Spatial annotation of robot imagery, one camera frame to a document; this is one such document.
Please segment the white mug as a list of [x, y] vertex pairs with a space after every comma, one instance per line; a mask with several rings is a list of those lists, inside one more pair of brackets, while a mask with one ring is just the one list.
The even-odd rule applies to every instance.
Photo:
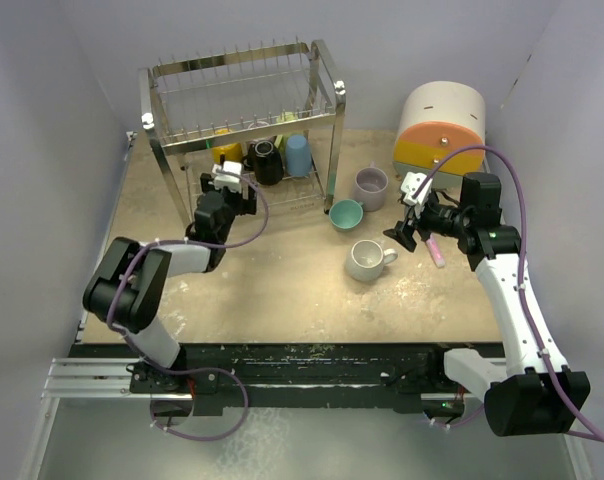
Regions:
[[354, 280], [371, 282], [376, 280], [384, 268], [397, 258], [398, 252], [393, 248], [384, 249], [373, 240], [360, 240], [347, 254], [345, 269]]

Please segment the black mug cream inside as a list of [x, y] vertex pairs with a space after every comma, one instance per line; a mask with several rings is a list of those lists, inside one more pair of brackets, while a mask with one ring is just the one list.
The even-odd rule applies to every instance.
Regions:
[[244, 160], [245, 169], [253, 172], [257, 182], [274, 186], [284, 177], [284, 167], [279, 150], [270, 140], [252, 143]]

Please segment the yellow mug black handle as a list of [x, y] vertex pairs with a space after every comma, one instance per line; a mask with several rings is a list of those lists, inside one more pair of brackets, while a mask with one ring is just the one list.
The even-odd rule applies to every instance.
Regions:
[[222, 165], [225, 161], [242, 163], [244, 153], [240, 143], [231, 143], [212, 148], [213, 161], [217, 165]]

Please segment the blue cup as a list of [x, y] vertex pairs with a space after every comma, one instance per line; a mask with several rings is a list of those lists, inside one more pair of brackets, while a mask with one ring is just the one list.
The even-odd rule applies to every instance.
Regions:
[[285, 149], [286, 169], [292, 177], [306, 177], [312, 170], [310, 145], [305, 136], [291, 135]]

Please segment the lilac mug black handle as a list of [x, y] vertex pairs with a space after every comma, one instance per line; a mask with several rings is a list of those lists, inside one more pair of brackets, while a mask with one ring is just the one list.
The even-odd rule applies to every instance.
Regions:
[[267, 121], [253, 121], [252, 123], [249, 124], [248, 129], [252, 130], [252, 129], [257, 129], [257, 128], [266, 128], [271, 126], [271, 124]]

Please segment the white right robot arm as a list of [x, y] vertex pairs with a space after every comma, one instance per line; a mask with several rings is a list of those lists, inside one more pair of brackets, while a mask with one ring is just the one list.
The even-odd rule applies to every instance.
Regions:
[[521, 237], [502, 223], [501, 182], [472, 172], [462, 179], [460, 198], [445, 205], [423, 173], [409, 172], [401, 186], [405, 217], [385, 231], [409, 251], [432, 234], [456, 239], [489, 298], [505, 355], [499, 367], [471, 348], [454, 348], [427, 366], [438, 391], [456, 384], [482, 400], [494, 434], [556, 434], [570, 430], [590, 393], [583, 372], [571, 370], [544, 324], [532, 292]]

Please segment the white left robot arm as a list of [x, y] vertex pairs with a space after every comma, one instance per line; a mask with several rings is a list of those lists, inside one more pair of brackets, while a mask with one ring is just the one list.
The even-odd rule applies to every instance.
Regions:
[[265, 197], [246, 183], [248, 194], [209, 186], [200, 197], [194, 220], [178, 240], [149, 243], [118, 237], [113, 240], [83, 293], [83, 308], [120, 334], [129, 347], [154, 367], [152, 378], [166, 392], [184, 387], [186, 353], [168, 333], [158, 310], [166, 280], [214, 271], [230, 248], [256, 239], [227, 242], [238, 216], [257, 213]]

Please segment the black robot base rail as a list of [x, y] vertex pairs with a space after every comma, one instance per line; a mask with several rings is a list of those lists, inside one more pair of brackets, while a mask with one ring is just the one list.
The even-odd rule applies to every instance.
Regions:
[[453, 422], [472, 413], [470, 393], [446, 378], [445, 347], [432, 343], [187, 344], [174, 374], [123, 344], [80, 344], [73, 359], [118, 359], [133, 394], [194, 400], [194, 414], [228, 407], [384, 409]]

